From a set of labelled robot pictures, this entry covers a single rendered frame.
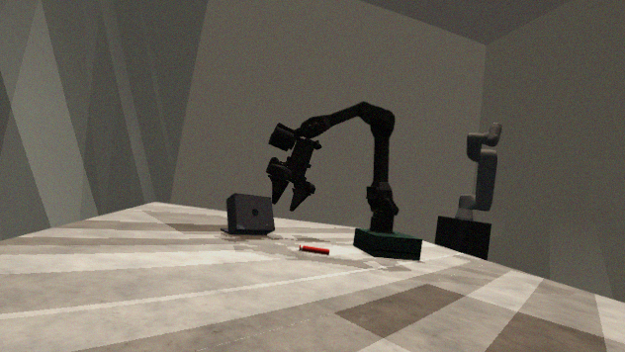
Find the dark red peg with white band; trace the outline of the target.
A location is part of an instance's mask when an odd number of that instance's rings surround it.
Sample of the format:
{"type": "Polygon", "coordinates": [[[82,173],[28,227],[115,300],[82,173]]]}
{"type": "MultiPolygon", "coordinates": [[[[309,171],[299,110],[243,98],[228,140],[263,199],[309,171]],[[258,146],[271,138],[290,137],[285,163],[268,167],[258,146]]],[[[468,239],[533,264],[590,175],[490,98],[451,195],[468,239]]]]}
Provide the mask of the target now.
{"type": "Polygon", "coordinates": [[[300,245],[299,251],[329,255],[328,249],[314,248],[314,247],[301,246],[301,245],[300,245]]]}

